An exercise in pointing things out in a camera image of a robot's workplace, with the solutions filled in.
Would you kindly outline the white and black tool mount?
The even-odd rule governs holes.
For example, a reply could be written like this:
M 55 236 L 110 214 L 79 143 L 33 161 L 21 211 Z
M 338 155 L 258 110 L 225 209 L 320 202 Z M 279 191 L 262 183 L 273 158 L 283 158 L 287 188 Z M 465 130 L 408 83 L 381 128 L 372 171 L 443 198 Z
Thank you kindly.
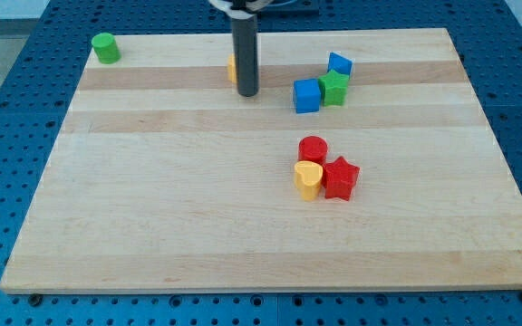
M 232 19 L 249 19 L 270 5 L 270 0 L 208 0 L 208 2 Z

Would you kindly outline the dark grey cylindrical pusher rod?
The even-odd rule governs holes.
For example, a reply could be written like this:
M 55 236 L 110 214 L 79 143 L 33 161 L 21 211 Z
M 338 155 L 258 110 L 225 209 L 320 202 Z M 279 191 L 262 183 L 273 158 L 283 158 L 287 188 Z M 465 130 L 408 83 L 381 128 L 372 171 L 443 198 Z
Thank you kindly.
M 231 19 L 231 33 L 237 77 L 237 92 L 253 97 L 259 90 L 257 16 Z

